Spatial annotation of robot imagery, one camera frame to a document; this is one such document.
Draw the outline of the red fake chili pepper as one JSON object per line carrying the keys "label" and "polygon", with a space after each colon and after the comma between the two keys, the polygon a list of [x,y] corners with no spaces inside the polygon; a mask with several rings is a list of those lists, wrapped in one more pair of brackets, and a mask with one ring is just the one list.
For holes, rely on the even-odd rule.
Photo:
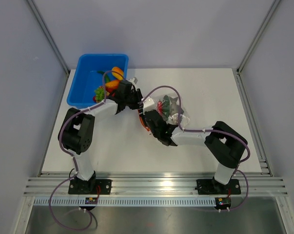
{"label": "red fake chili pepper", "polygon": [[165,115],[167,113],[168,107],[167,107],[167,102],[166,101],[161,101],[159,100],[157,102],[157,111],[161,114],[161,115]]}

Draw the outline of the clear zip top bag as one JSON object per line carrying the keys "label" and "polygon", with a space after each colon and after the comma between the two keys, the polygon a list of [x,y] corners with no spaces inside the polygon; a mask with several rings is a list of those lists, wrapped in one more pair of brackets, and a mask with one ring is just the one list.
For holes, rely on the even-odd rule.
{"label": "clear zip top bag", "polygon": [[177,125],[179,120],[180,125],[185,128],[190,122],[189,115],[181,107],[177,94],[151,95],[142,102],[142,110],[138,111],[140,123],[149,134],[151,134],[151,129],[147,126],[145,113],[152,110],[156,110],[168,124]]}

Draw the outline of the green fake chili pepper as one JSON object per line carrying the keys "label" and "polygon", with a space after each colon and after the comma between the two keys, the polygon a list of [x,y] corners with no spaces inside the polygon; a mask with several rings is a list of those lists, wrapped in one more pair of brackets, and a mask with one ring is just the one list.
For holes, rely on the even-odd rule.
{"label": "green fake chili pepper", "polygon": [[105,74],[103,71],[97,71],[98,74],[104,75],[104,82],[109,83],[111,80],[107,74]]}

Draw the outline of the grey fake fish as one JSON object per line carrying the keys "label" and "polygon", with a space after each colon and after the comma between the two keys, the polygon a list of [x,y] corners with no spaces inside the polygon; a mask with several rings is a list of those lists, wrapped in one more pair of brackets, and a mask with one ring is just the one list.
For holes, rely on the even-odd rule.
{"label": "grey fake fish", "polygon": [[183,109],[180,108],[178,105],[178,97],[170,97],[170,115],[168,117],[168,121],[171,124],[178,124],[178,121],[180,120],[180,123],[183,125],[187,125],[190,121],[189,117],[184,114]]}

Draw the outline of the green fake lettuce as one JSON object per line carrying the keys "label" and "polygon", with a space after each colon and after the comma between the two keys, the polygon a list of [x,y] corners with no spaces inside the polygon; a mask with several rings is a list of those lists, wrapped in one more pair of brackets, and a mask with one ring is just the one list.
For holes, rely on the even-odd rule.
{"label": "green fake lettuce", "polygon": [[102,86],[97,88],[94,92],[95,92],[95,102],[101,102],[102,100],[104,100],[105,89]]}

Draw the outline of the yellow orange fake mango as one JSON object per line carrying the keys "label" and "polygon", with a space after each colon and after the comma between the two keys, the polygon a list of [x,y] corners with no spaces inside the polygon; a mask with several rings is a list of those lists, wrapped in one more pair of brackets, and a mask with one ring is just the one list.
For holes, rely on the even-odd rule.
{"label": "yellow orange fake mango", "polygon": [[124,80],[124,72],[119,67],[112,68],[112,75],[118,80]]}

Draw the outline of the dark green fake leaf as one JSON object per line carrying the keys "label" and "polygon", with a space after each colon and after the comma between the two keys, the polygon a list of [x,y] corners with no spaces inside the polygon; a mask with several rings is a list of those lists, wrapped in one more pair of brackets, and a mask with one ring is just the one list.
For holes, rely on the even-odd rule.
{"label": "dark green fake leaf", "polygon": [[162,100],[162,116],[165,121],[168,120],[170,115],[170,97],[165,95]]}

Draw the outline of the red fake strawberry bunch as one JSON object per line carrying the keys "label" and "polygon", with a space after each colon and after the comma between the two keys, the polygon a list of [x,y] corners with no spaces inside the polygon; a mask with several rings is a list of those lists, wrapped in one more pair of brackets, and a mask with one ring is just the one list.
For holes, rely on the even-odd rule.
{"label": "red fake strawberry bunch", "polygon": [[[95,95],[93,96],[93,102],[99,103],[104,100],[104,91],[103,90],[97,90],[97,91],[94,91],[94,93],[95,93]],[[113,97],[114,95],[115,95],[115,91],[107,92],[106,99],[108,99],[109,96]]]}

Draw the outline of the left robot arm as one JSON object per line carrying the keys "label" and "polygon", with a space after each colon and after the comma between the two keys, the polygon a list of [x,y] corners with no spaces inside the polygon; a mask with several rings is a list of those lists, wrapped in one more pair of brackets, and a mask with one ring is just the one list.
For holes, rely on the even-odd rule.
{"label": "left robot arm", "polygon": [[58,141],[60,148],[69,154],[73,160],[75,174],[69,177],[70,185],[68,194],[88,195],[97,194],[103,189],[104,194],[109,194],[110,181],[96,181],[96,172],[92,166],[90,156],[86,151],[90,148],[94,125],[110,116],[123,111],[125,107],[138,110],[141,105],[142,94],[137,88],[137,78],[122,80],[118,88],[100,103],[79,110],[70,108],[63,120]]}

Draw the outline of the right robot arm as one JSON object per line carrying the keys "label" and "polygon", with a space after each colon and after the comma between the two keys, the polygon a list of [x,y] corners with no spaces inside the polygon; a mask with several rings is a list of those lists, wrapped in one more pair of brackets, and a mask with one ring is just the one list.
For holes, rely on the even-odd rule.
{"label": "right robot arm", "polygon": [[202,130],[182,130],[176,124],[169,124],[156,111],[143,114],[143,120],[152,135],[165,146],[196,145],[205,146],[218,161],[211,179],[197,179],[199,195],[239,195],[240,184],[233,179],[248,142],[223,121]]}

